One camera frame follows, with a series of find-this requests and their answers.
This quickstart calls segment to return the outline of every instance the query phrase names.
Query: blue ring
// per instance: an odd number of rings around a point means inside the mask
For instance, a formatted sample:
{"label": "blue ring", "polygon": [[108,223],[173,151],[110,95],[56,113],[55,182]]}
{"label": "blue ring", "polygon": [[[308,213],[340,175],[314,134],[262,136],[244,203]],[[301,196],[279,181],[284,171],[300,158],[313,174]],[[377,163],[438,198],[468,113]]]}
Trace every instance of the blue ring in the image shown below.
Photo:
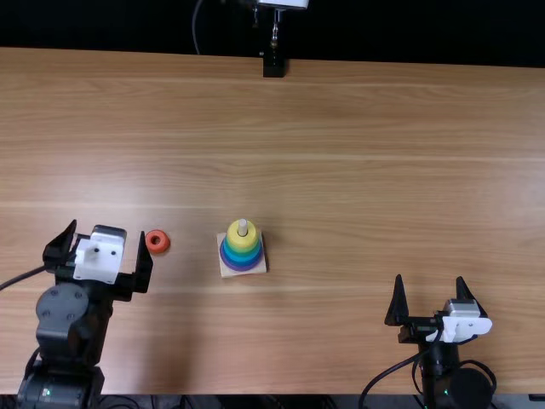
{"label": "blue ring", "polygon": [[223,240],[223,243],[221,243],[221,249],[223,250],[223,254],[225,255],[226,259],[229,260],[231,264],[235,264],[240,267],[247,267],[254,264],[261,258],[263,246],[261,245],[260,241],[259,245],[256,246],[255,251],[252,251],[252,253],[250,253],[248,256],[239,256],[233,253],[225,240]]}
{"label": "blue ring", "polygon": [[235,250],[233,247],[231,247],[231,245],[229,244],[229,236],[225,236],[223,241],[225,242],[226,249],[230,250],[229,254],[236,254],[238,256],[247,256],[250,253],[253,253],[255,251],[255,249],[257,249],[258,247],[261,246],[261,240],[257,239],[257,241],[255,242],[254,247],[252,247],[252,248],[250,248],[250,249],[248,249],[246,251],[238,251],[238,250]]}

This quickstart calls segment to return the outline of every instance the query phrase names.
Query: red ring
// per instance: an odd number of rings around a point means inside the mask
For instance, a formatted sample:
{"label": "red ring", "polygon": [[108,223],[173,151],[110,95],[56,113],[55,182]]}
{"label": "red ring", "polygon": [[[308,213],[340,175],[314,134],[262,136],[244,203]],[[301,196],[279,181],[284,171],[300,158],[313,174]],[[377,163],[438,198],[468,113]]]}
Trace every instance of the red ring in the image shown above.
{"label": "red ring", "polygon": [[164,253],[170,247],[169,236],[163,230],[152,230],[146,234],[146,247],[150,253]]}

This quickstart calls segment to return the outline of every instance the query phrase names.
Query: wood grain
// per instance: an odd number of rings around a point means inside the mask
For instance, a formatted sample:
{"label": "wood grain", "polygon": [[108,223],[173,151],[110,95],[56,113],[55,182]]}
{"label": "wood grain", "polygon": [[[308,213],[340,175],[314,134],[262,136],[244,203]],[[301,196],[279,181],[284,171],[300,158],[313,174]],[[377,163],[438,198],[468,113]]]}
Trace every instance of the wood grain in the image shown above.
{"label": "wood grain", "polygon": [[[545,71],[0,49],[0,279],[72,218],[165,229],[117,303],[105,393],[358,393],[414,354],[383,325],[396,274],[430,314],[463,275],[494,321],[462,348],[543,393]],[[215,234],[263,230],[270,273],[222,280]],[[44,274],[0,294],[0,392],[35,348]],[[376,393],[412,393],[409,370]]]}

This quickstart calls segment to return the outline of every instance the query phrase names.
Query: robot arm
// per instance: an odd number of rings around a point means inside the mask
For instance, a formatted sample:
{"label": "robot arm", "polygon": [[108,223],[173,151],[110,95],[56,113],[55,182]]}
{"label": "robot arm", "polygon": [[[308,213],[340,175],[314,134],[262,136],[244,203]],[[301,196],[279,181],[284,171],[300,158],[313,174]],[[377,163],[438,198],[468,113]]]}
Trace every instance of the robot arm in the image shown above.
{"label": "robot arm", "polygon": [[[39,298],[37,352],[26,367],[17,401],[21,408],[94,408],[104,376],[100,362],[114,301],[147,292],[153,261],[141,233],[136,269],[119,273],[126,232],[95,226],[77,234],[76,221],[43,252],[55,286]],[[36,360],[38,353],[41,360]]]}

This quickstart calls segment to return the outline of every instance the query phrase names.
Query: black cable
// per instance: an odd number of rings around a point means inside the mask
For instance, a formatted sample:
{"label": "black cable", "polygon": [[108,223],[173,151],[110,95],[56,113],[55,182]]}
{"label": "black cable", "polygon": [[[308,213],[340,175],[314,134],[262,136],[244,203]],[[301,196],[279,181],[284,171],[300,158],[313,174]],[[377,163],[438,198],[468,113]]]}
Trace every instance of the black cable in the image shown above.
{"label": "black cable", "polygon": [[191,34],[193,37],[193,45],[195,46],[195,52],[197,55],[201,54],[201,50],[198,47],[197,42],[197,16],[198,16],[198,10],[201,8],[201,5],[203,4],[203,0],[197,0],[195,3],[195,8],[193,9],[193,16],[191,18]]}
{"label": "black cable", "polygon": [[426,407],[424,406],[424,404],[422,402],[420,402],[420,399],[418,398],[418,396],[416,395],[412,395],[413,398],[415,398],[416,400],[416,403],[418,404],[419,407],[421,407],[422,409],[425,409]]}
{"label": "black cable", "polygon": [[431,347],[433,347],[436,343],[439,342],[439,339],[441,338],[442,335],[443,335],[443,328],[439,328],[438,331],[437,331],[437,335],[435,336],[433,342],[431,343],[431,345],[430,345],[430,347],[428,349],[426,349],[425,351],[419,352],[418,354],[412,355],[410,358],[407,358],[406,360],[403,360],[403,361],[399,362],[398,364],[389,367],[384,372],[379,373],[376,377],[371,379],[370,382],[367,383],[367,386],[365,387],[364,391],[359,396],[358,408],[359,409],[364,409],[365,397],[367,396],[367,394],[369,393],[371,388],[373,388],[373,386],[375,386],[381,379],[387,377],[392,372],[396,372],[398,369],[401,369],[404,366],[407,366],[407,365],[413,363],[415,360],[420,360],[420,358],[422,356],[424,356],[425,354],[427,354],[429,352]]}
{"label": "black cable", "polygon": [[494,375],[494,372],[488,366],[486,366],[482,362],[478,362],[477,360],[463,360],[462,362],[460,362],[460,367],[467,364],[477,366],[478,368],[482,369],[486,375],[488,375],[488,377],[492,381],[492,394],[494,394],[497,388],[496,375]]}
{"label": "black cable", "polygon": [[33,270],[29,271],[28,273],[24,273],[21,275],[18,275],[17,277],[13,277],[12,279],[9,279],[8,281],[3,282],[0,284],[0,291],[8,288],[10,285],[16,284],[19,281],[22,281],[23,279],[28,279],[32,277],[33,275],[36,275],[38,273],[41,273],[42,271],[45,271],[45,266],[41,266],[38,268],[34,268]]}
{"label": "black cable", "polygon": [[125,408],[128,408],[128,409],[133,409],[132,406],[125,405],[124,403],[120,403],[118,405],[112,405],[112,406],[107,407],[106,409],[115,409],[116,407],[125,407]]}
{"label": "black cable", "polygon": [[32,368],[34,367],[34,362],[36,362],[37,355],[40,353],[40,348],[36,348],[36,350],[32,353],[31,357],[28,359],[28,362],[26,362],[25,366],[25,376],[23,379],[27,379],[28,376],[32,372]]}
{"label": "black cable", "polygon": [[416,390],[420,395],[424,395],[422,391],[420,390],[420,386],[418,386],[418,383],[416,383],[416,368],[418,367],[418,364],[420,363],[420,360],[415,360],[412,364],[412,370],[411,370],[411,376],[412,376],[412,382],[415,385]]}
{"label": "black cable", "polygon": [[184,406],[185,406],[185,402],[187,402],[187,404],[189,405],[189,407],[191,407],[191,409],[194,409],[193,408],[193,404],[191,403],[191,401],[189,400],[189,398],[187,397],[187,395],[182,395],[181,396],[181,399],[180,399],[180,407],[181,407],[181,401],[184,400]]}
{"label": "black cable", "polygon": [[101,404],[102,402],[104,402],[104,400],[106,400],[108,398],[125,399],[125,400],[128,400],[129,402],[131,402],[133,405],[135,405],[136,409],[141,409],[140,405],[138,404],[138,402],[136,400],[134,400],[133,398],[129,398],[128,396],[125,396],[125,395],[106,395],[106,396],[102,396],[100,398],[100,400],[99,400],[99,404]]}

